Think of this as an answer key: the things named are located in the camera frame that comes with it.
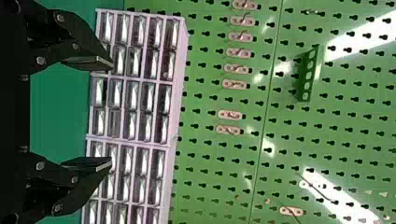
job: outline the green surface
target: green surface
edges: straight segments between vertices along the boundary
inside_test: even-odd
[[[222,21],[245,12],[226,6],[231,2],[125,4],[136,11],[180,13],[191,33],[172,223],[396,223],[394,2],[257,0],[262,9],[249,16],[260,25],[252,28]],[[316,12],[301,12],[309,8]],[[219,36],[242,30],[258,41],[238,44]],[[317,44],[326,47],[325,64],[310,102],[298,103],[294,84],[301,74],[294,60]],[[219,53],[227,48],[251,49],[256,56],[230,59]],[[231,75],[214,67],[226,63],[254,72]],[[224,90],[218,84],[224,78],[245,80],[250,89]],[[246,119],[218,119],[221,109],[240,111]],[[210,130],[218,124],[245,133]],[[320,193],[300,188],[300,175]],[[326,189],[318,187],[323,184]],[[305,214],[282,216],[283,205]]]
[[[98,7],[122,9],[123,0],[38,0],[46,8],[73,11],[96,24]],[[90,74],[53,65],[32,78],[32,150],[61,162],[85,155],[88,132]],[[46,218],[40,223],[79,223],[80,212],[69,217]]]

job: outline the green pegboard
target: green pegboard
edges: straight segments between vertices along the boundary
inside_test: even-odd
[[[256,2],[261,9],[249,16],[260,24],[252,28],[231,26],[231,16],[246,12],[232,1],[125,3],[181,15],[191,34],[171,223],[396,223],[394,1]],[[223,38],[242,30],[258,41]],[[299,55],[315,46],[325,47],[324,62],[310,102],[300,103]],[[231,59],[227,48],[255,57]],[[253,73],[225,74],[226,63]],[[224,78],[250,88],[225,90]],[[245,119],[219,119],[221,109]],[[217,134],[217,124],[245,133]],[[282,206],[304,214],[281,215]]]

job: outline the green metal bracket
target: green metal bracket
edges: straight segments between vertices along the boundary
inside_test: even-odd
[[[296,82],[297,99],[300,102],[309,102],[315,80],[320,77],[320,70],[324,59],[324,47],[315,46],[299,58],[302,59],[302,63],[298,68],[299,79]]]

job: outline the metal part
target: metal part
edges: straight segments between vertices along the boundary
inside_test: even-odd
[[[231,110],[220,110],[219,119],[241,120],[243,115],[241,112]]]
[[[225,89],[231,89],[231,90],[242,91],[248,88],[248,84],[246,82],[239,80],[224,79],[222,85]]]
[[[227,49],[226,54],[233,58],[250,59],[253,52],[248,49]]]
[[[20,75],[20,81],[29,81],[29,79],[28,75]]]
[[[64,16],[61,14],[56,15],[56,20],[58,20],[59,22],[64,22]]]
[[[138,95],[139,95],[139,83],[134,81],[128,81],[126,83],[126,103],[125,107],[128,110],[136,110]]]
[[[216,127],[216,132],[217,133],[222,133],[222,134],[231,134],[231,135],[240,135],[242,133],[242,130],[238,127],[233,127],[233,126],[226,126],[226,125],[218,125]]]
[[[35,58],[35,61],[37,62],[37,64],[39,64],[39,65],[45,65],[46,64],[46,58],[44,58],[44,57],[37,57],[37,58]]]
[[[224,71],[241,74],[241,75],[247,75],[249,73],[249,68],[241,64],[226,63],[224,65]]]
[[[76,184],[78,182],[78,176],[72,178],[72,183]]]
[[[73,46],[74,50],[79,50],[79,45],[78,44],[73,44],[72,46]]]
[[[136,138],[136,113],[126,112],[124,124],[124,139],[135,140]]]
[[[240,10],[257,10],[258,4],[248,0],[234,0],[233,8]]]
[[[46,167],[46,163],[44,161],[38,162],[35,168],[37,171],[42,171]]]
[[[243,17],[231,17],[231,24],[235,26],[255,26],[256,20],[254,18],[247,17],[249,12],[245,13]]]
[[[279,208],[279,213],[288,217],[301,217],[304,210],[297,207],[282,206]]]

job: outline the screw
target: screw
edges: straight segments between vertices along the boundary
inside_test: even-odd
[[[20,146],[20,152],[21,153],[27,153],[29,151],[29,147],[28,146]]]
[[[35,168],[36,168],[38,171],[41,171],[41,170],[44,169],[45,166],[46,166],[46,163],[44,163],[43,161],[41,161],[41,162],[38,162],[38,163],[37,163],[37,165],[35,166]]]
[[[78,176],[72,178],[72,183],[76,184],[78,182]]]
[[[78,50],[79,49],[79,45],[78,44],[73,44],[73,49],[74,50]]]
[[[59,22],[64,22],[64,16],[61,14],[56,15],[56,20],[58,20]]]
[[[20,75],[20,81],[29,81],[28,75]]]
[[[55,213],[57,213],[57,212],[59,212],[59,211],[61,211],[61,210],[62,210],[62,204],[61,204],[61,203],[56,204],[55,207],[53,208],[53,211],[54,211]]]
[[[35,59],[35,61],[36,61],[38,64],[40,64],[40,65],[46,64],[46,58],[43,58],[43,57],[37,57],[37,58]]]

